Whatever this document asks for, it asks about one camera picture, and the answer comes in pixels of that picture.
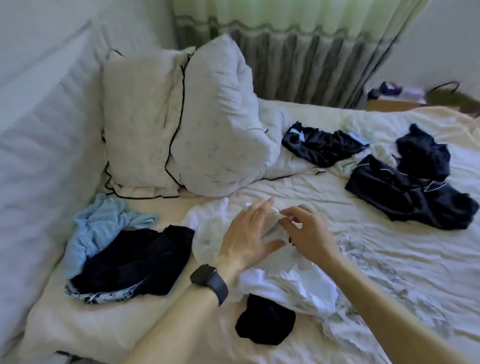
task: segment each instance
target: black garment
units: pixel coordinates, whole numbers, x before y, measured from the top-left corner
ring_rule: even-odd
[[[321,168],[331,167],[368,146],[341,130],[333,134],[327,133],[315,128],[304,128],[299,121],[283,136],[282,145],[296,156]]]
[[[126,231],[97,255],[88,258],[71,282],[79,293],[113,292],[137,286],[133,295],[170,292],[190,259],[195,231],[168,226]]]
[[[251,294],[235,330],[241,338],[248,338],[255,344],[278,345],[292,332],[295,317],[295,312]]]
[[[479,209],[449,183],[408,176],[371,154],[353,170],[345,189],[392,221],[414,220],[442,230],[466,229]]]
[[[447,144],[437,144],[435,139],[410,125],[410,132],[396,140],[400,158],[397,169],[410,176],[443,182],[450,174],[450,152]]]

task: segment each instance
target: hand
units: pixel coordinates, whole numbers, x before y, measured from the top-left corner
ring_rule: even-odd
[[[283,240],[274,240],[268,244],[260,241],[262,227],[271,213],[273,203],[273,198],[260,200],[235,217],[223,237],[217,261],[220,260],[222,265],[227,262],[232,269],[238,268],[241,272],[260,263],[267,255],[286,244]]]
[[[328,230],[327,220],[312,213],[304,205],[289,207],[280,213],[285,216],[293,216],[294,222],[302,224],[302,228],[299,229],[288,218],[279,221],[297,250],[328,273],[342,255],[333,234]]]

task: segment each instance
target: light blue knit garment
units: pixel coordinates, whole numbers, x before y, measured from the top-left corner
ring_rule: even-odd
[[[157,214],[128,211],[125,201],[98,194],[93,204],[75,216],[78,227],[65,248],[62,261],[65,278],[80,274],[86,259],[105,249],[120,231],[146,229],[157,220]]]

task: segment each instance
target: green curtain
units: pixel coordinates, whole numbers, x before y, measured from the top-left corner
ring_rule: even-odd
[[[352,107],[429,0],[173,0],[180,44],[238,43],[258,97]]]

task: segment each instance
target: smartwatch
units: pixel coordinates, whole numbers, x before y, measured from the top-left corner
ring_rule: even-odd
[[[218,298],[220,306],[228,296],[228,288],[225,281],[220,277],[216,268],[203,264],[190,276],[190,282],[200,287],[210,288]]]

